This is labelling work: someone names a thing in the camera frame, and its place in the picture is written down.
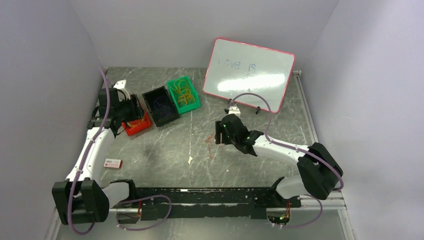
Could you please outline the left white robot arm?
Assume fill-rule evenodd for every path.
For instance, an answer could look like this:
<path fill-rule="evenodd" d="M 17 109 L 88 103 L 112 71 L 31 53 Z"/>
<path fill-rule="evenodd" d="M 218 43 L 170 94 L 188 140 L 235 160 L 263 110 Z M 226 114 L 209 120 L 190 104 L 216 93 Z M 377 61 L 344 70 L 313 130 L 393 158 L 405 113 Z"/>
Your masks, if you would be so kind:
<path fill-rule="evenodd" d="M 145 111 L 136 94 L 125 87 L 102 88 L 98 103 L 87 125 L 86 140 L 80 156 L 64 181 L 55 182 L 52 196 L 61 223 L 93 224 L 104 222 L 110 208 L 121 203 L 134 207 L 139 200 L 133 180 L 112 181 L 101 188 L 100 172 L 106 153 L 122 123 L 140 120 Z"/>

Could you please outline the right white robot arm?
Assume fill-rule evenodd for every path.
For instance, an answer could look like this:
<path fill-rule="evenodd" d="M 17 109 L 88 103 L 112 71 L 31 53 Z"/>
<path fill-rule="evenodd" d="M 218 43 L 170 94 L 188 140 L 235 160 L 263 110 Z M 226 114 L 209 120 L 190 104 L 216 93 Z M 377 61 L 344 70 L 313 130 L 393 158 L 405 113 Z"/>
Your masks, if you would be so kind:
<path fill-rule="evenodd" d="M 342 186 L 343 170 L 319 142 L 308 146 L 271 138 L 262 131 L 248 130 L 235 114 L 215 122 L 215 142 L 233 145 L 243 154 L 282 161 L 298 170 L 297 175 L 283 177 L 272 186 L 269 199 L 275 207 L 300 195 L 326 200 L 337 186 Z"/>

